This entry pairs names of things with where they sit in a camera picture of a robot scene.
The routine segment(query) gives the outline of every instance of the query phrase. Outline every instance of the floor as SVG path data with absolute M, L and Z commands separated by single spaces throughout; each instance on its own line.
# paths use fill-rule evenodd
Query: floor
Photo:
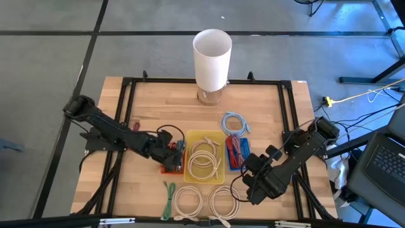
M 93 30 L 102 1 L 0 0 L 0 30 Z M 401 25 L 389 0 L 378 3 L 392 27 Z M 312 18 L 308 10 L 293 0 L 114 0 L 100 30 L 385 31 L 368 2 L 327 1 Z M 192 39 L 98 37 L 81 93 L 97 100 L 106 76 L 140 77 L 143 70 L 150 77 L 193 77 L 192 49 L 185 45 Z M 381 37 L 232 36 L 232 40 L 229 78 L 244 79 L 253 71 L 257 79 L 306 80 L 314 108 L 323 96 L 342 99 L 377 88 L 342 85 L 339 77 L 374 77 L 398 60 L 390 39 Z M 398 31 L 397 40 L 405 49 L 405 32 Z M 0 35 L 0 138 L 25 146 L 22 153 L 0 152 L 0 220 L 30 216 L 61 126 L 61 109 L 75 88 L 89 42 L 85 35 Z M 404 70 L 394 78 L 403 77 Z M 369 103 L 363 96 L 326 112 L 332 120 L 343 120 L 395 103 L 385 96 Z M 325 113 L 319 110 L 316 115 Z M 389 116 L 368 128 L 388 120 Z M 44 216 L 70 211 L 85 144 L 79 132 L 70 128 Z M 366 132 L 360 129 L 351 137 Z M 338 212 L 346 221 L 358 221 L 350 208 Z M 372 224 L 395 225 L 389 222 L 378 212 L 370 219 Z

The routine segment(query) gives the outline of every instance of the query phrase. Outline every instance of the red wire bundle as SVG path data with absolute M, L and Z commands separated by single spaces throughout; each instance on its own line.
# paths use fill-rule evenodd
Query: red wire bundle
M 239 168 L 244 161 L 243 156 L 240 153 L 240 139 L 237 136 L 228 136 L 227 139 L 225 140 L 225 143 L 229 150 L 230 166 L 232 168 Z

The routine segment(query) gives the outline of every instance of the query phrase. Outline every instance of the cable connector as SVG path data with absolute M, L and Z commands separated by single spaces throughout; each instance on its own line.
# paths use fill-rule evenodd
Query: cable connector
M 334 100 L 330 99 L 329 97 L 323 97 L 321 105 L 325 105 L 330 108 L 330 107 L 332 107 L 333 102 L 334 102 Z

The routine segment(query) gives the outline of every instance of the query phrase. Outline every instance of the yellow cable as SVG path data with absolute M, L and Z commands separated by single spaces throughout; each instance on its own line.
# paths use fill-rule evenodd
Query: yellow cable
M 342 100 L 340 100 L 340 101 L 334 101 L 334 100 L 331 99 L 331 100 L 330 100 L 330 103 L 331 103 L 331 104 L 336 104 L 336 103 L 341 103 L 341 102 L 344 102 L 344 101 L 348 101 L 348 100 L 353 99 L 353 98 L 358 98 L 358 97 L 360 97 L 360 96 L 362 96 L 362 95 L 369 94 L 369 93 L 371 93 L 371 92 L 375 92 L 375 91 L 379 91 L 379 90 L 388 88 L 388 87 L 390 87 L 390 86 L 392 86 L 392 85 L 395 85 L 395 84 L 398 84 L 398 83 L 400 83 L 400 82 L 402 82 L 402 81 L 405 81 L 405 79 L 398 80 L 398 81 L 396 81 L 396 82 L 393 82 L 393 83 L 391 83 L 391 84 L 389 84 L 389 85 L 386 85 L 386 86 L 384 86 L 384 87 L 381 87 L 381 88 L 379 88 L 379 89 L 375 89 L 375 90 L 372 90 L 372 91 L 364 92 L 364 93 L 362 93 L 362 94 L 358 94 L 358 95 L 355 95 L 355 96 L 351 96 L 350 98 L 345 98 L 345 99 L 342 99 Z

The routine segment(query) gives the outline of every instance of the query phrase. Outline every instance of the laptop keyboard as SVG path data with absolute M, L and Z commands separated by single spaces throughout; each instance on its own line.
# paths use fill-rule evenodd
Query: laptop keyboard
M 371 163 L 405 184 L 405 156 L 378 146 Z

